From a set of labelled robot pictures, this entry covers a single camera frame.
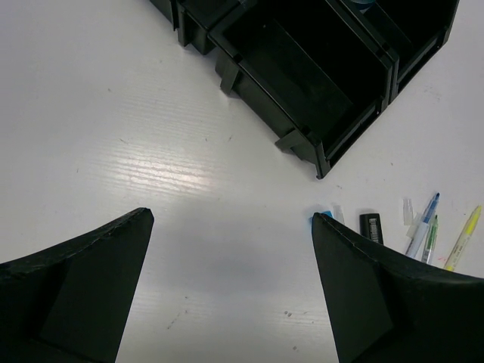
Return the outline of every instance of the marker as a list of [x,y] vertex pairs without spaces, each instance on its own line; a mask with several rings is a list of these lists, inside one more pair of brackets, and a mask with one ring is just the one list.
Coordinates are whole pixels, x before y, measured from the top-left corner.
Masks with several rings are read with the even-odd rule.
[[462,256],[464,249],[466,248],[467,243],[469,242],[472,234],[476,230],[477,221],[479,221],[479,217],[481,216],[482,207],[478,206],[476,210],[473,211],[472,215],[470,216],[469,220],[467,221],[464,230],[461,233],[461,236],[457,240],[454,249],[451,252],[451,255],[448,257],[447,262],[445,263],[444,269],[447,271],[454,271],[459,263],[459,259]]
[[425,243],[425,249],[423,250],[422,262],[428,265],[432,264],[433,251],[436,248],[437,230],[439,229],[439,220],[437,216],[433,219],[430,225],[430,231],[427,235],[427,242]]
[[420,249],[420,246],[422,245],[422,241],[425,238],[425,234],[427,234],[427,232],[429,231],[430,219],[435,213],[437,209],[437,205],[439,205],[439,198],[440,198],[440,193],[437,193],[436,196],[430,202],[429,206],[427,207],[427,211],[423,214],[422,221],[418,225],[417,231],[415,232],[415,235],[412,238],[410,245],[408,246],[407,252],[405,253],[406,256],[414,259],[415,256],[417,255],[417,252]]

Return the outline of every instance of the blue object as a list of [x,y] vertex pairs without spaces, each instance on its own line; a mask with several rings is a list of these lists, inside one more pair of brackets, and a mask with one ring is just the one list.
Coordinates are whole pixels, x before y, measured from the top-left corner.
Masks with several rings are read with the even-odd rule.
[[410,245],[408,246],[407,252],[405,253],[406,256],[411,257],[412,259],[415,258],[417,255],[418,250],[422,244],[422,241],[425,238],[425,235],[429,231],[429,222],[432,218],[433,214],[437,209],[437,205],[439,204],[440,193],[437,193],[436,196],[432,199],[427,210],[423,214],[422,221],[417,227],[415,231],[415,235],[412,238]]
[[[331,213],[330,210],[327,210],[326,212],[321,212],[321,214],[325,214],[326,216],[333,218],[333,213]],[[312,225],[312,217],[309,219],[309,224]]]
[[437,193],[436,196],[430,202],[429,206],[427,207],[427,210],[425,211],[422,217],[423,223],[428,224],[430,222],[430,219],[432,218],[433,214],[436,212],[437,205],[439,205],[439,199],[440,199],[440,193]]

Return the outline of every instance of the yellow highlighter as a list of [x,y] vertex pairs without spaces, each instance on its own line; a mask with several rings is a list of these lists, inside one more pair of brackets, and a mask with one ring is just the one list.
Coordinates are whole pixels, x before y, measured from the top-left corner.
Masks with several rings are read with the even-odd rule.
[[472,215],[470,216],[469,220],[467,221],[464,230],[459,236],[457,243],[455,244],[454,249],[451,252],[451,255],[448,257],[447,262],[445,263],[444,269],[447,271],[454,271],[459,263],[459,259],[466,248],[467,243],[469,242],[470,238],[472,237],[472,233],[477,226],[477,221],[479,221],[479,217],[481,216],[482,207],[478,206],[476,210],[473,211]]

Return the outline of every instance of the white tabletop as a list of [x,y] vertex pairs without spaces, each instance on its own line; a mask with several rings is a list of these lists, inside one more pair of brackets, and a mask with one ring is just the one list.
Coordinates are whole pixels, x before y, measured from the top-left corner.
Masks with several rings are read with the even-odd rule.
[[[382,215],[435,191],[442,267],[484,203],[484,2],[330,174],[281,153],[216,54],[177,43],[148,0],[0,4],[0,262],[139,206],[155,225],[120,363],[336,362],[308,217]],[[458,272],[484,278],[484,223]]]

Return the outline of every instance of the black drawer organizer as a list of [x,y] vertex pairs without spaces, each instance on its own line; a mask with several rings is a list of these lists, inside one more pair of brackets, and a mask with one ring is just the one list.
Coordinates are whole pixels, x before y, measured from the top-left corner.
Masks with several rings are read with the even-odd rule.
[[151,0],[323,178],[444,45],[458,0]]

